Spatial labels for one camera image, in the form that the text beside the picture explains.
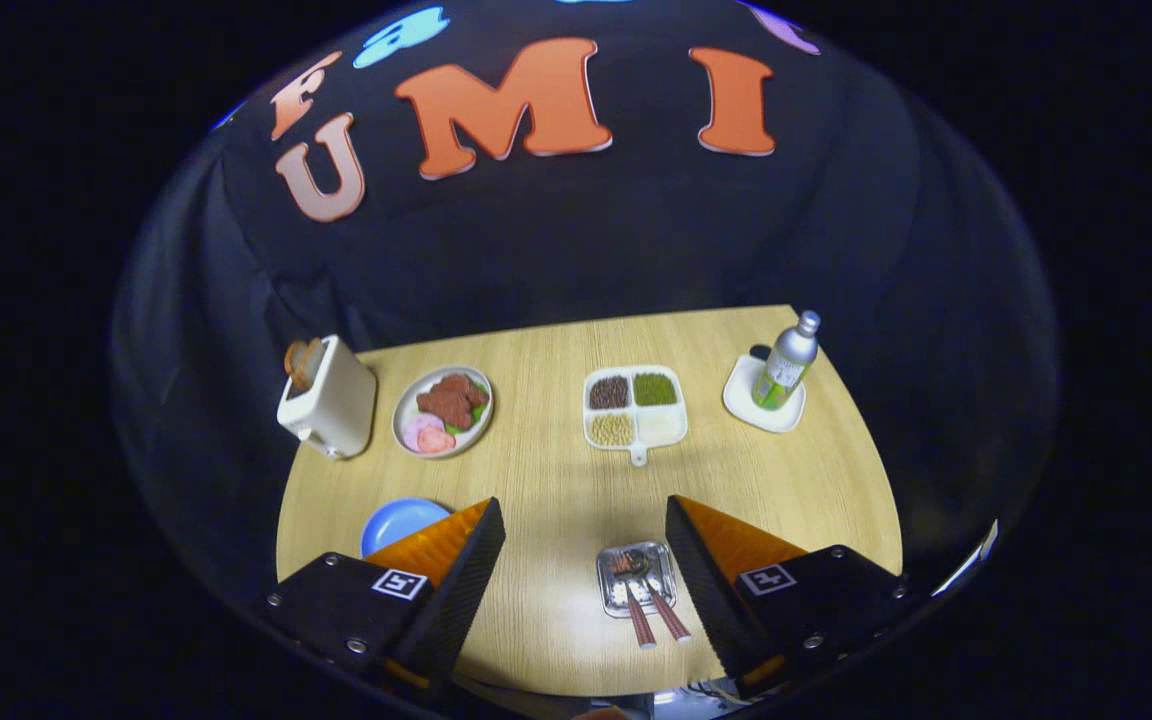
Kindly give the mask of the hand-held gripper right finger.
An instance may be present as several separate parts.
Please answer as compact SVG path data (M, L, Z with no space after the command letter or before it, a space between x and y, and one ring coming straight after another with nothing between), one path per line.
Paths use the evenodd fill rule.
M666 538L742 698L823 679L914 602L905 577L846 544L803 550L694 498L667 498Z

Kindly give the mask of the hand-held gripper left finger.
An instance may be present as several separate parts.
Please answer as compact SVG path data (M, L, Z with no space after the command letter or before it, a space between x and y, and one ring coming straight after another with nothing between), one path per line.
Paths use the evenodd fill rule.
M323 553L264 596L280 638L384 691L439 691L506 541L498 498L365 559Z

